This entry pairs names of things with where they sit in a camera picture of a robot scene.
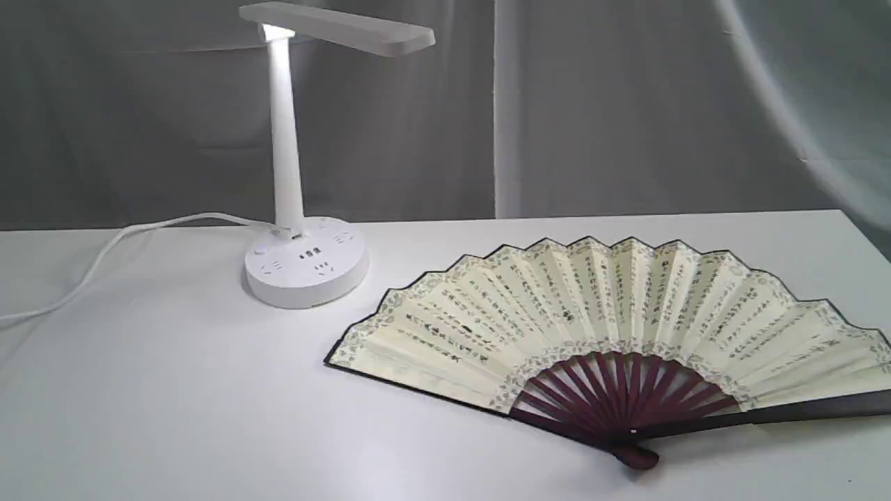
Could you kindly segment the paper folding fan dark ribs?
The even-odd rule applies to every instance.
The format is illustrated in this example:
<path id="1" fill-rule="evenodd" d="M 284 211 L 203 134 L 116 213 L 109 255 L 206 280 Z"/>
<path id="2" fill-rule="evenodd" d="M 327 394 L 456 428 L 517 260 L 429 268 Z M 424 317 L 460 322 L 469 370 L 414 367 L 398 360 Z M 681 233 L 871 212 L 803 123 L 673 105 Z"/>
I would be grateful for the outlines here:
<path id="1" fill-rule="evenodd" d="M 544 238 L 388 289 L 324 359 L 610 454 L 698 431 L 889 413 L 889 339 L 729 250 Z"/>

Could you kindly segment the white desk lamp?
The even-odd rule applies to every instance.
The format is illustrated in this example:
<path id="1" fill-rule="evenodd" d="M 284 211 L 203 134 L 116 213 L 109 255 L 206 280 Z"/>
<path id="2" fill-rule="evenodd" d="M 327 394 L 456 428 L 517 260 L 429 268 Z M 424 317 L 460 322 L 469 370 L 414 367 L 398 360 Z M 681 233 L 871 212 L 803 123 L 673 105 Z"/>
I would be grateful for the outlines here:
<path id="1" fill-rule="evenodd" d="M 435 45 L 429 26 L 372 18 L 314 6 L 264 2 L 239 7 L 259 26 L 267 48 L 271 165 L 276 221 L 244 256 L 253 295 L 284 310 L 306 310 L 343 297 L 365 279 L 369 252 L 356 226 L 303 211 L 298 121 L 290 42 L 297 35 L 383 57 Z"/>

